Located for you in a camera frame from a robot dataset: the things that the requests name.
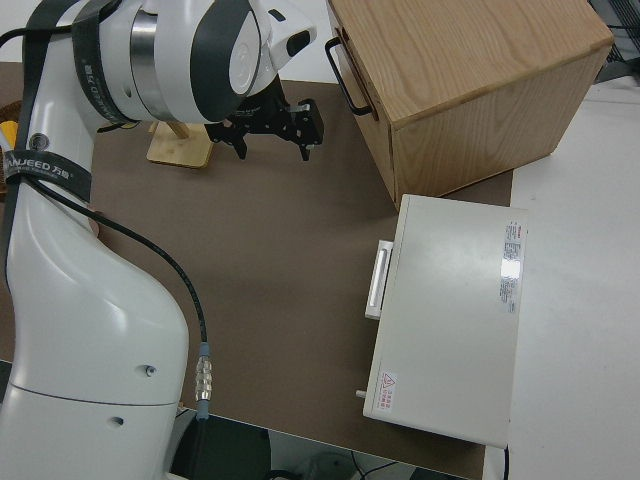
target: brown table surface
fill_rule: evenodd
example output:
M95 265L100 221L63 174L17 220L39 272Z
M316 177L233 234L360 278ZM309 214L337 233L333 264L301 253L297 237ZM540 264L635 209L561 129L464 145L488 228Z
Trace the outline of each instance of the brown table surface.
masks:
M0 106L18 99L19 64L1 64ZM315 98L325 143L302 162L295 145L248 138L245 161L218 145L206 169L145 160L144 126L98 137L92 204L148 236L190 275L208 316L212 411L230 419L467 478L484 447L365 418L376 336L364 318L378 239L397 212L337 85L285 82L291 102ZM451 195L506 205L511 175ZM183 398L192 405L195 315L159 257L102 229L114 251L158 278L190 322ZM0 358L13 354L10 299L0 291Z

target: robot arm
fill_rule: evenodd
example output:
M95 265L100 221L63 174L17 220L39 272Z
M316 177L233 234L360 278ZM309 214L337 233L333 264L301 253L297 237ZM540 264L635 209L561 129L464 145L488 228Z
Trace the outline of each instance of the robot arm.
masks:
M308 22L287 20L295 15L285 0L44 0L36 8L18 141L5 155L0 253L16 350L0 410L0 478L169 478L163 457L188 346L164 287L102 245L85 217L20 178L84 204L106 121L225 121L233 138L222 130L218 139L239 149L242 135L261 133L256 119L278 116L301 144L297 123L312 118L320 142L315 105L289 107L277 77L315 38Z

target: handle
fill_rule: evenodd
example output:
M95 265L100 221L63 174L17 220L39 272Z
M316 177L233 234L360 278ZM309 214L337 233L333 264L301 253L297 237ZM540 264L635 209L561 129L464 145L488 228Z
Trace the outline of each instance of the handle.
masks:
M369 113L373 112L373 108L371 107L371 105L367 105L365 107L355 106L355 104L353 103L353 99L351 98L351 95L349 95L349 90L347 90L347 86L345 85L344 80L340 75L338 66L336 65L336 62L333 59L333 56L331 55L331 49L337 47L338 45L342 45L342 39L340 37L332 38L324 46L324 50L325 52L327 52L327 58L329 59L329 64L331 65L331 69L333 70L333 73L335 74L336 79L338 80L338 85L340 85L340 89L342 90L342 93L347 99L347 103L349 104L351 113L353 113L354 115L357 115L358 117L361 117L362 115L368 115Z
M371 275L367 308L364 313L365 317L372 320L380 320L380 315L382 314L382 301L387 285L387 275L389 274L389 263L391 261L392 251L393 242L378 241L378 253L376 254L376 263L373 267L373 275Z

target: warning label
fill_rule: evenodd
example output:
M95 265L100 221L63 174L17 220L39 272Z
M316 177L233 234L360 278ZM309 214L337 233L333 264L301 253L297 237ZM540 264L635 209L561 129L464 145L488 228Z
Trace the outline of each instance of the warning label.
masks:
M397 382L398 376L395 373L380 372L378 399L376 401L376 408L378 410L385 412L391 411Z

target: silver ring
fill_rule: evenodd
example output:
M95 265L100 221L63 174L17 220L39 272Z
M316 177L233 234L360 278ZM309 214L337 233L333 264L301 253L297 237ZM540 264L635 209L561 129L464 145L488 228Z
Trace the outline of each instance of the silver ring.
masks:
M154 43L158 16L138 10L131 29L131 71L138 95L158 120L176 120L164 101L156 72Z

